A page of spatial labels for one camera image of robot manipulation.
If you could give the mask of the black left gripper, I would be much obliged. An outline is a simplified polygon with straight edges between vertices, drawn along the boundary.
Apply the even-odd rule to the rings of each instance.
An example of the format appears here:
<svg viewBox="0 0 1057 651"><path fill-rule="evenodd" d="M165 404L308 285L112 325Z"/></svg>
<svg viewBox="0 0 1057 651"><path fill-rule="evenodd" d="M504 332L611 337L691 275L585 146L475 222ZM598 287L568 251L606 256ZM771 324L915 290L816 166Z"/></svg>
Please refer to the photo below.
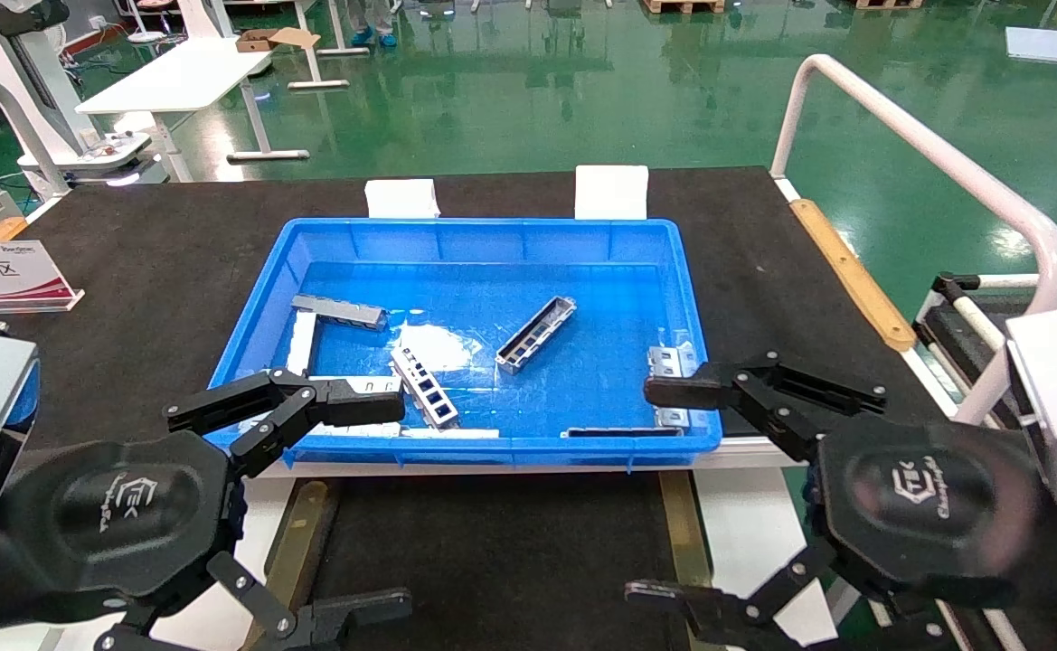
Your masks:
<svg viewBox="0 0 1057 651"><path fill-rule="evenodd" d="M0 492L0 625L170 617L214 585L243 518L230 458L193 433L25 452Z"/></svg>

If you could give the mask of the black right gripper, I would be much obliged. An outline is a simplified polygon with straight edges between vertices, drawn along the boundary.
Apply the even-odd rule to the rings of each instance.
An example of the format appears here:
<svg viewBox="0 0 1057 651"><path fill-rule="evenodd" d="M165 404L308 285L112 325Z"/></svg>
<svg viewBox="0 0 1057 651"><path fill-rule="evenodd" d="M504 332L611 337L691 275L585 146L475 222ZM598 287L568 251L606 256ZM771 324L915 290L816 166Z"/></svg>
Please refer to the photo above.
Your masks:
<svg viewBox="0 0 1057 651"><path fill-rule="evenodd" d="M970 609L1017 598L1015 566L1040 513L1040 478L1021 432L944 420L852 420L826 433L784 397L854 417L885 413L887 388L768 351L651 376L659 408L734 410L793 461L815 459L816 523L831 569L863 594L907 593Z"/></svg>

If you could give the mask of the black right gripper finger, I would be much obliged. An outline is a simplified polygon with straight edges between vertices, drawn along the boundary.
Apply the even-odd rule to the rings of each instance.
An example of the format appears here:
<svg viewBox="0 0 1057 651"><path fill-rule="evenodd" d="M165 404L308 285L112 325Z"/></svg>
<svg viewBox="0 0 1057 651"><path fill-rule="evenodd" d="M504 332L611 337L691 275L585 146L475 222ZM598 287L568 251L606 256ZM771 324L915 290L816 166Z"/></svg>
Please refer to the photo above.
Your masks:
<svg viewBox="0 0 1057 651"><path fill-rule="evenodd" d="M632 580L624 588L628 603L674 613L698 641L739 650L805 650L776 622L776 615L796 600L810 582L833 566L837 552L829 542L813 542L777 569L747 598L716 588L680 582Z"/></svg>

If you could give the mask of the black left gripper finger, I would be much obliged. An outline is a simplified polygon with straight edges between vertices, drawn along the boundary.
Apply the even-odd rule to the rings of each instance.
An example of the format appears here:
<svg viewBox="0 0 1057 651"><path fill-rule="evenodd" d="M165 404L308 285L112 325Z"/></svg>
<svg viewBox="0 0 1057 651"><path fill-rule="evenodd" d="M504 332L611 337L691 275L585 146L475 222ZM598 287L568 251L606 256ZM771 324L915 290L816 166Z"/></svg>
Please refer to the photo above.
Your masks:
<svg viewBox="0 0 1057 651"><path fill-rule="evenodd" d="M318 425L396 423L405 412L396 389L368 394L346 380L305 379L285 368L272 368L170 404L165 421L170 432L192 431L204 438L259 418L228 448L235 473L256 477Z"/></svg>
<svg viewBox="0 0 1057 651"><path fill-rule="evenodd" d="M412 612L411 593L406 589L320 600L292 611L229 552L215 553L206 570L262 627L262 636L251 650L342 650L352 627L405 618ZM94 650L199 650L149 636L157 619L152 611L129 609L122 622L99 635Z"/></svg>

